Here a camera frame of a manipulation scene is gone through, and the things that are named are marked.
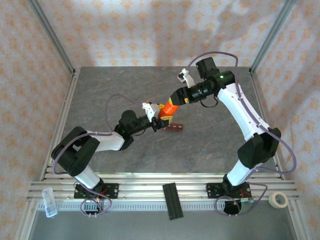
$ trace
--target black bracket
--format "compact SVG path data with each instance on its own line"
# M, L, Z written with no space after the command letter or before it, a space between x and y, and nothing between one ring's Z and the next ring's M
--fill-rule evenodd
M87 191L83 186L80 184L75 185L74 190L74 199L92 199L92 198L101 198L98 195L95 195L89 191ZM117 199L119 193L119 184L118 183L102 183L101 184L101 193L106 195L110 199Z
M234 199L252 198L250 185L247 182L242 183L237 189L225 192L222 183L209 182L205 186L208 199L217 199L221 196L228 196Z
M168 183L162 185L166 206L168 208L169 219L179 219L184 217L184 213L182 212L178 191L176 187L176 183Z

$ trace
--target tape roll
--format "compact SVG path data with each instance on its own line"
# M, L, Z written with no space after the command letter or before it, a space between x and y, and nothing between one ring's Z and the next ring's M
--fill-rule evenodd
M275 191L269 196L269 203L275 209L283 209L288 206L288 198L284 193Z

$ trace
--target patterned wallpaper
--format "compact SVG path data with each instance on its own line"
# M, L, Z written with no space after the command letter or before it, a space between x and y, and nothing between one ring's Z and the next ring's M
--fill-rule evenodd
M284 0L40 0L73 66L250 66ZM227 56L215 58L232 66Z
M39 180L70 80L26 0L0 4L0 239L13 238Z
M297 1L258 69L263 107L297 156L295 179L314 239L320 236L320 2ZM292 159L280 148L283 164Z

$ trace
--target orange object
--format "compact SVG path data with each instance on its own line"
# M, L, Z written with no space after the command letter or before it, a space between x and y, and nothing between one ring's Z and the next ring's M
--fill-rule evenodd
M175 114L175 112L178 110L178 105L173 105L171 98L169 98L169 101L166 103L166 105L160 110L158 114L158 118L164 117L164 116L172 116Z

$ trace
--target black cable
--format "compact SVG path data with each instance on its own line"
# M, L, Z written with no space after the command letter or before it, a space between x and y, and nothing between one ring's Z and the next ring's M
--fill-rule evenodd
M213 95L213 98L214 98L214 100L215 100L215 105L213 105L213 106L206 106L206 105L204 105L203 102L202 102L202 100L200 100L200 103L201 103L201 105L204 106L205 108L214 108L215 106L218 105L218 100L216 99L216 96L215 96L215 95Z
M145 131L146 131L146 129L144 129L142 133L140 133L140 134L138 134L138 135L133 135L133 136L141 136L142 134L145 133Z

